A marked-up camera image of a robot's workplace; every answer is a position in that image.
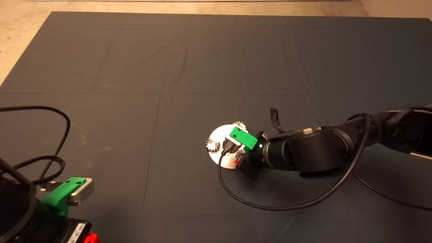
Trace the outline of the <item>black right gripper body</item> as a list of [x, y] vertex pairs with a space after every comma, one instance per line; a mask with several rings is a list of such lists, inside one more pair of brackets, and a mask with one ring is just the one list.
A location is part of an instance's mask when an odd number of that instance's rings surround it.
[[254, 145], [253, 149], [244, 147], [244, 153], [238, 159], [238, 161], [240, 161], [239, 166], [236, 167], [236, 169], [252, 181], [258, 178], [263, 169], [269, 168], [264, 155], [268, 135], [264, 131], [259, 131], [255, 137], [258, 140], [257, 143]]

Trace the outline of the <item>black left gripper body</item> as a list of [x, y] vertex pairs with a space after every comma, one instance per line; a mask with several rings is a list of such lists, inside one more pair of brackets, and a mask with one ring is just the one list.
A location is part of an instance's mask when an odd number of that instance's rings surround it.
[[92, 224], [87, 220], [66, 219], [59, 234], [59, 243], [83, 243], [91, 228]]

